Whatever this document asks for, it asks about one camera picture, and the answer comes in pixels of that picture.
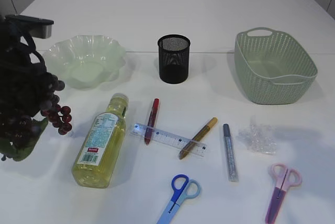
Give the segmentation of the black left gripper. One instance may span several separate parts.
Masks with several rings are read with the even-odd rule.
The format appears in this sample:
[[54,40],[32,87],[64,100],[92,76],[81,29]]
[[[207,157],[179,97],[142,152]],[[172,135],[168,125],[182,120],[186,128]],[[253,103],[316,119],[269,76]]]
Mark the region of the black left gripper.
[[52,20],[6,16],[1,21],[1,137],[29,140],[33,117],[52,107],[56,78],[47,72],[34,38],[51,36]]

